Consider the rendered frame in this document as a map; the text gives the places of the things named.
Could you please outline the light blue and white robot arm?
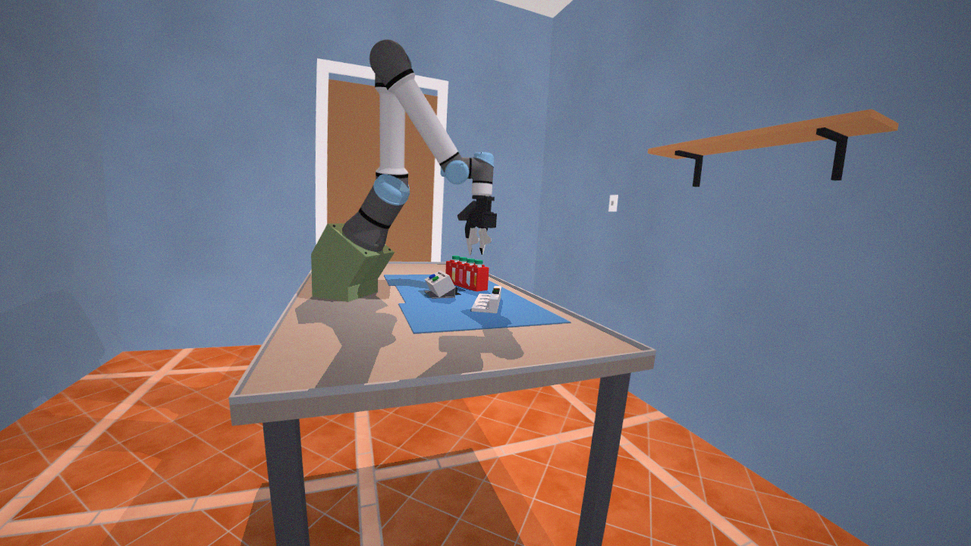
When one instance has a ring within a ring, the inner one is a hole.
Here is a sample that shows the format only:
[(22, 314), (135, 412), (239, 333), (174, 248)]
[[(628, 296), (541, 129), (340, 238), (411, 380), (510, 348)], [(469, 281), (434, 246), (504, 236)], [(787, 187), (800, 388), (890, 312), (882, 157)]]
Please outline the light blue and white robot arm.
[(453, 184), (473, 179), (474, 196), (492, 195), (495, 157), (476, 152), (474, 158), (461, 158), (417, 86), (409, 60), (403, 46), (393, 40), (377, 42), (369, 55), (379, 93), (379, 168), (360, 210), (342, 228), (344, 236), (367, 251), (384, 249), (388, 229), (410, 195), (404, 168), (405, 112), (439, 162), (442, 177)]

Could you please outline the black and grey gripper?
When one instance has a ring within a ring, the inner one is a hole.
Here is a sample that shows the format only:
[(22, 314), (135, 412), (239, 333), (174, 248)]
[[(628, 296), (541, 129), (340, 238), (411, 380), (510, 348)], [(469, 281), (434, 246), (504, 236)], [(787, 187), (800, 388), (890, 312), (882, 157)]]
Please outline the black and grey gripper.
[[(483, 255), (483, 251), (485, 251), (486, 244), (490, 244), (490, 242), (492, 242), (492, 239), (490, 239), (490, 237), (488, 236), (488, 228), (496, 228), (497, 214), (490, 213), (490, 209), (492, 208), (492, 201), (495, 201), (495, 197), (472, 196), (472, 199), (474, 198), (481, 198), (481, 199), (476, 200), (476, 208), (472, 211), (474, 213), (470, 212), (470, 215), (469, 215), (470, 220), (469, 218), (466, 220), (466, 225), (465, 225), (466, 243), (468, 246), (469, 255), (471, 255), (472, 245), (478, 244), (479, 242), (479, 244), (481, 244), (479, 249), (481, 250), (481, 253)], [(486, 206), (488, 206), (488, 211), (486, 211)], [(485, 215), (485, 213), (490, 213), (490, 214)], [(478, 238), (478, 236), (476, 236), (475, 227), (481, 228), (481, 231), (479, 231), (479, 237), (481, 237), (481, 240)]]

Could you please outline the blue flat mat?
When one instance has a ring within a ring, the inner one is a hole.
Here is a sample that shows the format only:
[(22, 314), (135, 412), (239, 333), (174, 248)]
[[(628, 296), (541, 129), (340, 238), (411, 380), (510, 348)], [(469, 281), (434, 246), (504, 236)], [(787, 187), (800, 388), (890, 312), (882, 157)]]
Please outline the blue flat mat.
[(389, 286), (398, 288), (405, 303), (399, 303), (413, 333), (446, 331), (479, 331), (512, 326), (571, 324), (568, 319), (549, 312), (520, 295), (501, 287), (498, 313), (471, 312), (480, 293), (492, 294), (495, 286), (488, 282), (488, 290), (474, 291), (456, 284), (454, 298), (433, 300), (424, 291), (430, 290), (426, 278), (430, 275), (384, 275)]

